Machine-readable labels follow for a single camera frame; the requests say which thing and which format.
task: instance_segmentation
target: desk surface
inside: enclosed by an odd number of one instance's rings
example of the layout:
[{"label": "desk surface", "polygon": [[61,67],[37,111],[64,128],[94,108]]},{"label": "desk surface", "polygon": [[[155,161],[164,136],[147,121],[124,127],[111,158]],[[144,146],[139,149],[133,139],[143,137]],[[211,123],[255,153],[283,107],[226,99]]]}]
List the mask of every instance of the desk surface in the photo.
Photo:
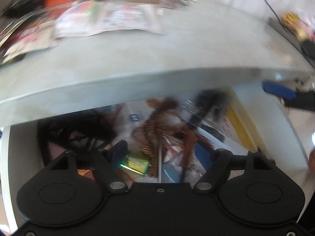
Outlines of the desk surface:
[{"label": "desk surface", "polygon": [[58,41],[0,68],[0,126],[255,79],[309,75],[264,21],[210,0],[164,10],[163,35],[127,30]]}]

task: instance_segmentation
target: green packet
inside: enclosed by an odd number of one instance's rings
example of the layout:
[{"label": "green packet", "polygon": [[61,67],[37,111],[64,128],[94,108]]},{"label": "green packet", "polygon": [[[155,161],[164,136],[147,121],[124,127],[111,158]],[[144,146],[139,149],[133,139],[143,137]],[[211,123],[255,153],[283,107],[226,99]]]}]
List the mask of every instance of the green packet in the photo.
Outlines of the green packet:
[{"label": "green packet", "polygon": [[150,167],[150,160],[129,152],[120,166],[146,176]]}]

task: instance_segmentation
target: open drawer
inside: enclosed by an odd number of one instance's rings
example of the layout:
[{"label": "open drawer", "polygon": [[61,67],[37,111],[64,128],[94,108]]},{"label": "open drawer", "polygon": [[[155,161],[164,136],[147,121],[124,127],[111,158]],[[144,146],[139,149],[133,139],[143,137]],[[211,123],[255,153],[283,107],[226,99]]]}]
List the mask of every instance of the open drawer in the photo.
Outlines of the open drawer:
[{"label": "open drawer", "polygon": [[[260,82],[234,86],[238,100],[259,133],[268,158],[304,191],[306,204],[315,190],[303,145],[278,100],[263,92]],[[12,232],[24,221],[16,205],[20,187],[43,168],[37,143],[37,121],[4,128],[1,150],[1,182],[7,219]]]}]

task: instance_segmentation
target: black pouch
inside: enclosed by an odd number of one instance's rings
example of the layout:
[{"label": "black pouch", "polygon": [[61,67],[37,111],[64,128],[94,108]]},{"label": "black pouch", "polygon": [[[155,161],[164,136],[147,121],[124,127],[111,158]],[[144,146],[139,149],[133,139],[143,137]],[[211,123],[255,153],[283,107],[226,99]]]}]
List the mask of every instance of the black pouch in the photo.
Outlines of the black pouch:
[{"label": "black pouch", "polygon": [[31,11],[42,8],[44,8],[44,0],[12,0],[2,13],[10,18],[20,18]]}]

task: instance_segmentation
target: wire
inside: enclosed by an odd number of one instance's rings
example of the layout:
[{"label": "wire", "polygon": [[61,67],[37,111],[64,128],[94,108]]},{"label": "wire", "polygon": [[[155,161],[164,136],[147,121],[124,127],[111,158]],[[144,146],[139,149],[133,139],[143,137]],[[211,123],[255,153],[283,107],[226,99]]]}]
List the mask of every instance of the wire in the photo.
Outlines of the wire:
[{"label": "wire", "polygon": [[273,14],[275,14],[277,20],[279,21],[279,23],[282,25],[280,18],[278,17],[278,15],[276,14],[276,12],[274,11],[274,9],[271,7],[271,5],[268,3],[267,0],[264,0],[265,3],[268,5],[268,7],[271,9],[271,11],[273,12]]}]

